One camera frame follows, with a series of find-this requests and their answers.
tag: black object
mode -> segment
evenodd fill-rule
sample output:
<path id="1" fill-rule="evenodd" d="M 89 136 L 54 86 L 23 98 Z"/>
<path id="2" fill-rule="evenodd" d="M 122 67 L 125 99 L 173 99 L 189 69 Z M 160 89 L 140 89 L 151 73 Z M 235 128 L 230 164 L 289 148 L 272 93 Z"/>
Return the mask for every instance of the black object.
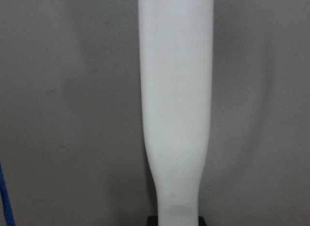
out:
<path id="1" fill-rule="evenodd" d="M 198 217 L 199 226 L 207 226 L 202 216 Z M 147 226 L 158 226 L 158 216 L 153 215 L 147 217 Z"/>

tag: blue cable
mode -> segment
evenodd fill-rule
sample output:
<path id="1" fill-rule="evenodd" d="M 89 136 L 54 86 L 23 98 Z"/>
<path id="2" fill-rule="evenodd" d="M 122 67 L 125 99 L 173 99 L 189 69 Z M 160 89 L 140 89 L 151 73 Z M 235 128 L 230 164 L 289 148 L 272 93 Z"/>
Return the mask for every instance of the blue cable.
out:
<path id="1" fill-rule="evenodd" d="M 3 213 L 4 213 L 4 219 L 6 222 L 6 226 L 15 226 L 13 212 L 10 204 L 10 199 L 8 195 L 8 191 L 6 189 L 4 176 L 1 168 L 0 163 L 0 192 L 1 192 L 1 198 L 2 198 L 2 204 L 3 204 Z"/>

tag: gray background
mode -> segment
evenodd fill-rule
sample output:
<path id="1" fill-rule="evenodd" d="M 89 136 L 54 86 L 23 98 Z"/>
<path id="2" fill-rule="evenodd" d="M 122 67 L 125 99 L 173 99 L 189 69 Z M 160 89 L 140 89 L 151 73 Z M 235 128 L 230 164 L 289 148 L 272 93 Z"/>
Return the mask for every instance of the gray background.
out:
<path id="1" fill-rule="evenodd" d="M 215 0 L 209 226 L 310 225 L 309 5 Z M 137 0 L 0 0 L 0 160 L 18 226 L 156 214 L 137 13 Z"/>

